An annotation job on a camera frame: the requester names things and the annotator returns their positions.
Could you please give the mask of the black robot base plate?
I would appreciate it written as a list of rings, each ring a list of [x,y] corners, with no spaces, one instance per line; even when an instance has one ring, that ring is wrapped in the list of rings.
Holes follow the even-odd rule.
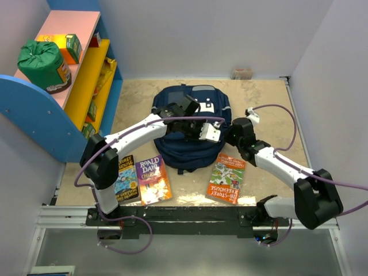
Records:
[[[254,206],[122,206],[116,217],[128,219],[106,221],[96,208],[86,215],[88,227],[116,229],[123,239],[138,239],[150,233],[138,218],[145,219],[154,235],[225,235],[253,238],[254,233],[270,230],[274,220],[256,223],[250,214]]]

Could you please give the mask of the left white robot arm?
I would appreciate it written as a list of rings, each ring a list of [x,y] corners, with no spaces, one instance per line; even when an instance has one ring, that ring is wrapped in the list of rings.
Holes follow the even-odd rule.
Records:
[[[127,129],[102,137],[95,134],[89,138],[80,160],[81,171],[89,179],[99,219],[105,225],[114,225],[119,219],[119,203],[114,187],[118,178],[118,164],[133,150],[162,138],[166,134],[180,132],[186,137],[205,141],[218,140],[217,129],[209,119],[196,116],[200,104],[190,96],[182,103],[171,103],[154,109],[145,119]]]

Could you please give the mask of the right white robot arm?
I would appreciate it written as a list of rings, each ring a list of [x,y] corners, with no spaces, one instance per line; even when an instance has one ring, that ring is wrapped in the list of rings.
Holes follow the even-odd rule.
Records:
[[[249,118],[233,120],[224,140],[236,147],[245,161],[272,174],[293,190],[292,198],[270,195],[257,202],[247,215],[253,225],[268,226],[277,218],[287,218],[315,229],[343,213],[331,174],[325,169],[314,171],[276,153],[270,144],[256,138]]]

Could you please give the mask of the navy blue school backpack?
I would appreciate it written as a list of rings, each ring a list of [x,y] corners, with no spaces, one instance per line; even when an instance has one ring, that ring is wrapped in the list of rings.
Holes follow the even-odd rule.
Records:
[[[224,133],[229,129],[232,121],[231,106],[228,96],[220,89],[211,85],[176,85],[164,88],[153,100],[151,111],[178,103],[186,95],[191,96],[200,104],[200,109],[195,113],[198,116],[222,117],[225,122],[220,129]],[[218,154],[225,146],[225,141],[218,143],[200,141],[186,138],[181,132],[169,133],[155,139],[154,144],[161,154],[166,165],[178,170],[178,174],[184,171],[193,172],[198,168],[211,165],[216,161]]]

